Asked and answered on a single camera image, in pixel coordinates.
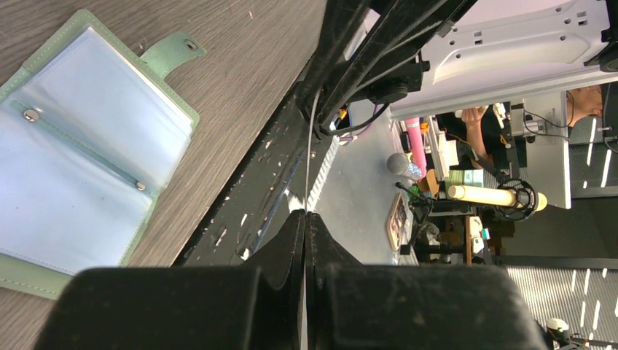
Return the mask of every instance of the person's hand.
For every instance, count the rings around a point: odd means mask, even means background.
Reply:
[[[461,121],[466,123],[466,126],[480,125],[482,116],[485,115],[485,111],[487,111],[487,107],[464,109],[461,112]]]

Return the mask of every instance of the gray wall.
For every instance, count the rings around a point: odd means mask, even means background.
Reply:
[[[514,238],[503,238],[507,255],[545,257],[618,257],[618,199],[616,211],[599,215],[599,200],[574,201],[570,210],[548,206],[524,222],[515,223]],[[614,246],[607,248],[614,236]]]

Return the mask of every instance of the hole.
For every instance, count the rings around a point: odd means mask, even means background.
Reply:
[[[191,51],[196,51],[197,50],[197,45],[192,42],[191,40],[185,40],[184,41],[184,45],[187,47],[187,49],[191,50]]]

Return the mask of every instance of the wooden table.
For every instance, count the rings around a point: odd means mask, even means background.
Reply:
[[[168,84],[201,116],[131,265],[169,265],[309,59],[326,0],[3,0],[0,84],[78,9],[135,53],[176,31],[208,51]],[[52,301],[0,289],[0,348],[28,349]]]

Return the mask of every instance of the pink cylinder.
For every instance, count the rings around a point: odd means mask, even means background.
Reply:
[[[406,120],[407,137],[410,140],[410,149],[414,156],[414,164],[421,170],[421,176],[427,174],[427,159],[425,158],[425,147],[423,136],[421,135],[421,119],[413,118]]]

